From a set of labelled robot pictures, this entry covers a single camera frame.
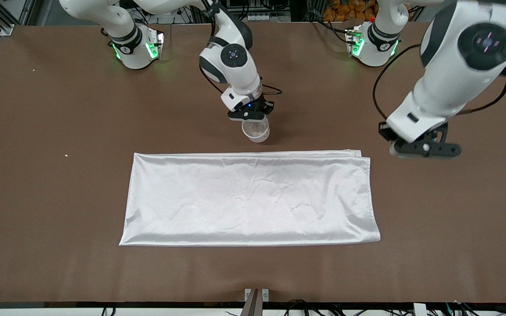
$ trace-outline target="green light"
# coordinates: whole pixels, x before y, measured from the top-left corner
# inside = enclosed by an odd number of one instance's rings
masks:
[[[114,52],[116,53],[116,58],[120,60],[120,54],[118,53],[118,50],[116,50],[116,46],[114,46],[113,44],[112,47],[114,48]]]
[[[353,45],[353,55],[359,56],[360,50],[362,50],[362,46],[364,46],[364,38],[360,38],[360,40]]]
[[[148,49],[149,55],[151,58],[157,58],[157,48],[153,44],[147,44],[146,48]]]
[[[395,41],[395,44],[394,44],[394,48],[393,48],[393,50],[392,50],[392,54],[390,54],[390,57],[391,57],[391,56],[393,56],[393,55],[395,54],[395,48],[398,46],[398,44],[399,44],[399,40],[396,40],[396,41]]]

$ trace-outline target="white cloth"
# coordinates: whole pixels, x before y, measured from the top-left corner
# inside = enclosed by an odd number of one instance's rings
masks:
[[[121,246],[380,240],[360,151],[134,154]]]

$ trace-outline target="plastic cup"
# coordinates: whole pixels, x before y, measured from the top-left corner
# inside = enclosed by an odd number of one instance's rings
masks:
[[[269,120],[266,116],[260,121],[247,120],[241,122],[241,130],[254,143],[264,142],[271,133]]]

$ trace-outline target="brown tabletop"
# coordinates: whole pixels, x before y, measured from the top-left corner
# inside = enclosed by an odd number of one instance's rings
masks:
[[[409,24],[400,49],[420,42]],[[506,302],[506,96],[455,118],[454,160],[395,158],[371,99],[380,68],[311,24],[253,23],[271,137],[249,142],[199,72],[209,26],[173,26],[163,60],[123,67],[97,27],[17,27],[0,41],[0,302],[243,298]],[[378,87],[394,110],[423,70],[416,51]],[[471,102],[501,90],[497,80]],[[134,152],[360,149],[372,159],[382,241],[299,248],[120,247]]]

